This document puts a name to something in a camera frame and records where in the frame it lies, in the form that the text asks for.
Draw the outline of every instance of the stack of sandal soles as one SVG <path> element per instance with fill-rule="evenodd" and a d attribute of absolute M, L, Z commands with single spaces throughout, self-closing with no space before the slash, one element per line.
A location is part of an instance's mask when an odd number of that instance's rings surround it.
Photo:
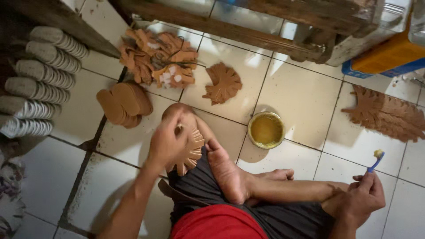
<path fill-rule="evenodd" d="M 89 55 L 87 48 L 64 33 L 61 29 L 50 26 L 37 26 L 29 36 L 31 41 L 47 42 L 82 60 Z"/>
<path fill-rule="evenodd" d="M 118 83 L 110 90 L 101 90 L 96 95 L 106 118 L 115 125 L 134 128 L 142 116 L 153 112 L 153 107 L 139 85 Z"/>
<path fill-rule="evenodd" d="M 30 77 L 65 90 L 69 90 L 75 85 L 74 75 L 37 60 L 19 60 L 16 62 L 15 71 L 19 76 Z"/>
<path fill-rule="evenodd" d="M 81 70 L 81 62 L 77 58 L 57 49 L 50 43 L 30 41 L 26 44 L 25 52 L 57 69 L 73 74 Z"/>
<path fill-rule="evenodd" d="M 71 96 L 69 91 L 25 77 L 8 78 L 5 89 L 13 95 L 53 104 L 63 104 Z"/>
<path fill-rule="evenodd" d="M 24 135 L 47 136 L 52 129 L 52 123 L 47 120 L 18 119 L 11 115 L 0 114 L 0 133 L 8 138 L 22 137 Z"/>
<path fill-rule="evenodd" d="M 28 100 L 18 96 L 0 96 L 0 111 L 18 119 L 51 120 L 61 113 L 60 105 Z"/>

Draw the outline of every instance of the black pants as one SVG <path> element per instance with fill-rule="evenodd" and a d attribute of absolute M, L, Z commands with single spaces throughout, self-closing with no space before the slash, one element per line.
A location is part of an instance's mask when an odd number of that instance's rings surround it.
<path fill-rule="evenodd" d="M 249 213 L 271 239 L 326 239 L 334 224 L 334 219 L 323 211 L 319 202 L 294 202 L 270 204 L 261 202 L 253 207 L 230 204 L 214 179 L 207 160 L 205 147 L 196 168 L 185 176 L 172 171 L 168 175 L 170 185 L 199 201 L 210 205 L 227 204 Z M 171 222 L 174 225 L 184 214 L 199 209 L 188 202 L 174 201 Z"/>

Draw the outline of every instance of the hand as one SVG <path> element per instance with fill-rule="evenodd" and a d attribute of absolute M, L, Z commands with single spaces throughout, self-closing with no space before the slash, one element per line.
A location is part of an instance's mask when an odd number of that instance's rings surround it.
<path fill-rule="evenodd" d="M 207 144 L 205 144 L 205 147 L 208 151 L 208 158 L 212 161 L 215 161 L 215 159 L 229 159 L 229 154 L 227 151 L 220 145 L 220 143 L 217 141 L 217 139 L 212 138 L 208 141 Z"/>
<path fill-rule="evenodd" d="M 149 155 L 144 166 L 152 167 L 159 173 L 185 153 L 190 130 L 183 127 L 177 135 L 175 133 L 177 125 L 184 122 L 184 118 L 184 111 L 180 109 L 160 123 L 150 141 Z"/>
<path fill-rule="evenodd" d="M 357 182 L 350 184 L 345 193 L 340 219 L 359 228 L 370 214 L 385 207 L 382 183 L 375 172 L 366 172 L 364 176 L 353 176 Z"/>

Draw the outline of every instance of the tan leather piece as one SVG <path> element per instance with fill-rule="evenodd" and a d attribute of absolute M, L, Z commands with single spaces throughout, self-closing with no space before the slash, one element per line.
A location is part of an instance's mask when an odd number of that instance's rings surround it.
<path fill-rule="evenodd" d="M 138 85 L 118 83 L 111 88 L 111 92 L 130 116 L 146 116 L 153 111 L 150 100 Z"/>
<path fill-rule="evenodd" d="M 233 68 L 228 68 L 222 62 L 207 68 L 207 73 L 213 85 L 205 86 L 207 93 L 202 98 L 211 99 L 211 105 L 223 104 L 235 97 L 242 89 L 241 78 Z"/>
<path fill-rule="evenodd" d="M 124 44 L 120 47 L 121 58 L 119 62 L 127 66 L 129 72 L 134 74 L 136 83 L 152 83 L 150 72 L 154 69 L 150 63 L 150 56 L 142 51 L 137 51 L 130 45 Z"/>
<path fill-rule="evenodd" d="M 166 77 L 166 86 L 185 88 L 195 83 L 192 70 L 197 67 L 198 53 L 190 47 L 190 42 L 169 32 L 162 32 L 157 38 L 151 31 L 142 29 L 127 29 L 125 34 L 135 40 L 137 47 L 127 43 L 122 45 L 120 63 L 133 73 L 136 83 L 150 85 L 155 80 L 157 87 L 162 87 L 160 76 L 167 72 L 169 65 L 173 63 L 177 63 L 178 68 L 181 68 L 179 74 L 182 80 L 179 81 L 180 77 L 174 79 L 173 75 Z"/>
<path fill-rule="evenodd" d="M 96 94 L 96 99 L 100 103 L 107 119 L 115 124 L 121 124 L 125 118 L 124 108 L 119 101 L 114 98 L 109 90 L 101 90 Z"/>
<path fill-rule="evenodd" d="M 118 83 L 111 90 L 101 90 L 96 98 L 111 123 L 128 129 L 138 126 L 142 115 L 153 112 L 141 86 L 132 83 Z"/>
<path fill-rule="evenodd" d="M 196 167 L 198 160 L 202 156 L 201 147 L 204 145 L 205 140 L 197 128 L 192 130 L 192 135 L 187 143 L 187 152 L 182 155 L 177 163 L 167 166 L 167 171 L 170 172 L 177 168 L 177 174 L 184 176 L 187 171 Z"/>
<path fill-rule="evenodd" d="M 391 138 L 407 142 L 425 139 L 423 111 L 410 102 L 386 94 L 353 85 L 357 96 L 354 109 L 342 109 L 350 114 L 350 120 L 367 129 L 377 130 Z"/>

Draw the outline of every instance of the red shirt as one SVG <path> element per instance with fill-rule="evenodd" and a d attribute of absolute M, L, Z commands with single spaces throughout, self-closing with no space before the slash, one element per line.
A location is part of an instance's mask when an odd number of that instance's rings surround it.
<path fill-rule="evenodd" d="M 229 205 L 212 205 L 184 215 L 171 231 L 172 239 L 267 239 L 246 212 Z"/>

